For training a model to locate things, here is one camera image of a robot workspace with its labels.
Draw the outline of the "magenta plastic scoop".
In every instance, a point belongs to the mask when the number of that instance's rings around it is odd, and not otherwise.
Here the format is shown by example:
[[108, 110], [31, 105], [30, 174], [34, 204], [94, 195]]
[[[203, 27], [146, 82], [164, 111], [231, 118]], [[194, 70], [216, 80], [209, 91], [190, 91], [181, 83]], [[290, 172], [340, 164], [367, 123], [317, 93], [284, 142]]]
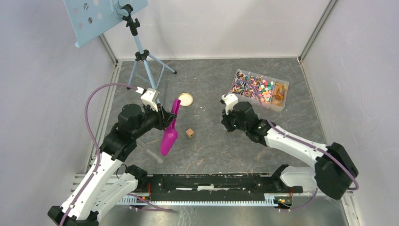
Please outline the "magenta plastic scoop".
[[[180, 108], [180, 100], [175, 99], [172, 106], [172, 113], [178, 115], [179, 108]], [[173, 145], [177, 141], [177, 138], [178, 138], [178, 132], [176, 129], [165, 130], [160, 144], [160, 153], [162, 156], [166, 156], [169, 153], [169, 151], [172, 149]]]

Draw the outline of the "clear compartment candy box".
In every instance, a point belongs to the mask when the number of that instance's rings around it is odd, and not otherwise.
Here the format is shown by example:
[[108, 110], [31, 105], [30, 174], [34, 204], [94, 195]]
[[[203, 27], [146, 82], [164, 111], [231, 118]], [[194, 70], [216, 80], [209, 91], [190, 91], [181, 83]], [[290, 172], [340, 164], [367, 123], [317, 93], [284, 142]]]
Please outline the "clear compartment candy box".
[[240, 101], [282, 112], [285, 107], [289, 82], [238, 69], [228, 93]]

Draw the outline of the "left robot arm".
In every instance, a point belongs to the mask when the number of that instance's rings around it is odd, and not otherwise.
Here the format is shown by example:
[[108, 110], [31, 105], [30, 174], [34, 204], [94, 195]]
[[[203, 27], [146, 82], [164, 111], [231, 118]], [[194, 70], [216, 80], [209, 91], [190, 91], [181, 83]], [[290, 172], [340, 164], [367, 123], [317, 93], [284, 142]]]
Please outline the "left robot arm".
[[175, 100], [167, 112], [161, 104], [149, 106], [128, 104], [118, 115], [110, 133], [100, 146], [100, 154], [72, 195], [61, 205], [52, 206], [48, 216], [58, 226], [97, 226], [129, 192], [142, 192], [148, 186], [146, 172], [130, 166], [108, 189], [103, 188], [112, 174], [137, 147], [137, 139], [153, 128], [164, 130], [175, 122], [180, 101]]

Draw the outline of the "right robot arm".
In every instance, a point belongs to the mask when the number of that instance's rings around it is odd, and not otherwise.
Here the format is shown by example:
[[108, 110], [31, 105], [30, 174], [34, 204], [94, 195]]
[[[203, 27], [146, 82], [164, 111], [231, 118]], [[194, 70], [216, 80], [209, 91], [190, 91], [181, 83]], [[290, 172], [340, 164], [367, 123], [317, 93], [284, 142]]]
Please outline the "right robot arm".
[[228, 132], [240, 130], [252, 142], [283, 151], [309, 166], [299, 170], [285, 167], [271, 180], [275, 191], [308, 185], [339, 200], [346, 191], [359, 189], [356, 180], [359, 171], [343, 145], [312, 142], [287, 132], [269, 120], [260, 119], [249, 102], [222, 100], [221, 103], [225, 105], [221, 123]]

